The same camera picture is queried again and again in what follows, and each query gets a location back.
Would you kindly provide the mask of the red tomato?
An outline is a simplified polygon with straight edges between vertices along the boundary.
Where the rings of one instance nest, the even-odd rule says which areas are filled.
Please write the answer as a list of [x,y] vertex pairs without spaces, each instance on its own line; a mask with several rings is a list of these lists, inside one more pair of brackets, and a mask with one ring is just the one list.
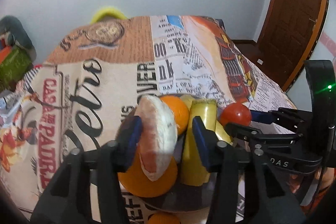
[[252,121],[252,114],[249,108],[236,102],[226,106],[218,120],[222,126],[225,126],[227,123],[237,123],[243,126],[249,126]]

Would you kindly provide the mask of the yellow banana piece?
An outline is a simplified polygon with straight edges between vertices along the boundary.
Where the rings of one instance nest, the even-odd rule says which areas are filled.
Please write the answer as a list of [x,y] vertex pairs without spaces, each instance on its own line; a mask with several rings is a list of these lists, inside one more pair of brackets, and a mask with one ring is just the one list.
[[[180,96],[180,99],[186,104],[186,106],[188,107],[189,111],[191,111],[191,106],[192,103],[195,102],[196,100],[199,100],[199,98],[197,98],[196,96],[192,96],[190,94],[183,94]],[[219,140],[223,140],[226,141],[227,143],[233,145],[233,139],[231,137],[229,137],[229,135],[225,132],[224,127],[218,122],[216,121],[216,128],[215,128],[215,133],[218,137]]]
[[209,182],[210,174],[202,164],[199,154],[199,139],[194,134],[194,118],[201,118],[207,130],[215,131],[217,103],[213,99],[193,100],[187,126],[181,162],[181,183],[188,186],[202,186]]

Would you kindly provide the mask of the medium orange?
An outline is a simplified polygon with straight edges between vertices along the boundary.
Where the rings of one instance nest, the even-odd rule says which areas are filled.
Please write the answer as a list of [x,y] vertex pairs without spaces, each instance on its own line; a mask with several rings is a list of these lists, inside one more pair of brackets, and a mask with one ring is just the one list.
[[161,101],[167,104],[174,114],[175,123],[177,124],[178,135],[181,135],[187,129],[189,123],[189,109],[179,97],[165,95],[160,97]]

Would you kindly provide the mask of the large orange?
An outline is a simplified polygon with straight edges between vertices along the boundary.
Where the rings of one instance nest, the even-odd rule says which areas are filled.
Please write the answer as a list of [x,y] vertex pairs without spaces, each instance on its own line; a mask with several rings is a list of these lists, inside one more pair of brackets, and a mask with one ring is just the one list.
[[125,173],[118,173],[121,185],[131,194],[138,197],[152,198],[167,193],[175,184],[178,167],[175,159],[171,162],[164,174],[156,181],[150,181],[141,168],[139,152],[134,156],[132,165]]

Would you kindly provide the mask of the peeled pomelo segment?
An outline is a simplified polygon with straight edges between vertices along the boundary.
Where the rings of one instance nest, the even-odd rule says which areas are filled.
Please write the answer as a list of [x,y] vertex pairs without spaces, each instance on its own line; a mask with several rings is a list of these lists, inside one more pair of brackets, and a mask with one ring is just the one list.
[[174,113],[158,97],[143,96],[134,115],[142,122],[138,143],[142,171],[150,181],[157,181],[168,169],[177,143]]

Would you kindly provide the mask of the dark purple plate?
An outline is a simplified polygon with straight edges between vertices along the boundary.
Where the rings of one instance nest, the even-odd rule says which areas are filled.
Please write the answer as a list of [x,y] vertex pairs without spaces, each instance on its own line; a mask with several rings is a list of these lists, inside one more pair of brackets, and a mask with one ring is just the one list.
[[139,197],[147,205],[168,212],[197,211],[210,206],[215,189],[216,174],[210,174],[209,182],[202,186],[188,186],[181,183],[181,162],[185,137],[185,132],[178,137],[173,154],[178,167],[174,186],[167,193],[158,197]]

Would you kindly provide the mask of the small tangerine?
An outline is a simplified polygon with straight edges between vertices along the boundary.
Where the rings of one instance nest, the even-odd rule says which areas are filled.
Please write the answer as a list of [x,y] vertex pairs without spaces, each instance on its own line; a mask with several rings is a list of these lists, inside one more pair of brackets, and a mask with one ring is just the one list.
[[181,221],[174,214],[159,211],[153,214],[149,218],[147,223],[148,224],[180,224]]

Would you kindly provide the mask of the retro print tablecloth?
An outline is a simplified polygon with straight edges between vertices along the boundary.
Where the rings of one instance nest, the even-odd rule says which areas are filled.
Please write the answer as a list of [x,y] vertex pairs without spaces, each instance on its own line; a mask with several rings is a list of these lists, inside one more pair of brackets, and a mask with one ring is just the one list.
[[190,94],[219,110],[294,108],[279,85],[249,61],[221,21],[140,16],[80,27],[15,91],[1,93],[1,187],[26,219],[71,149],[91,151],[116,137],[143,96]]

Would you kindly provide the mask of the brown wooden door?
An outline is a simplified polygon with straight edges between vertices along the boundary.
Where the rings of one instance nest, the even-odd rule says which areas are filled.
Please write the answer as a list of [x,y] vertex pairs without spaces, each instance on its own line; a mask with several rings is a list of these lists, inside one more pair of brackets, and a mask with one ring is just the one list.
[[325,17],[327,0],[270,0],[257,46],[260,69],[286,90],[308,59]]

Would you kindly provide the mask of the green storage box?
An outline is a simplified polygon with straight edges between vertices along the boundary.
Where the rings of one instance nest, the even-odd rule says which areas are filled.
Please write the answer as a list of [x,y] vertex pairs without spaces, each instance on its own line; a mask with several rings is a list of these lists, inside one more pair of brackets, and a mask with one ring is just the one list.
[[1,92],[12,90],[32,67],[31,59],[25,50],[16,46],[1,50]]

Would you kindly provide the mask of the grey plush toy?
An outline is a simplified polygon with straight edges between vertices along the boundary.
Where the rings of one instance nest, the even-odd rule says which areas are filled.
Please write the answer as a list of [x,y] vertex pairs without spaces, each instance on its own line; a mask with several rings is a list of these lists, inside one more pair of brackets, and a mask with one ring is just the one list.
[[1,19],[0,24],[1,49],[5,46],[17,46],[26,51],[31,61],[35,61],[37,57],[36,50],[19,19],[15,16],[7,15]]

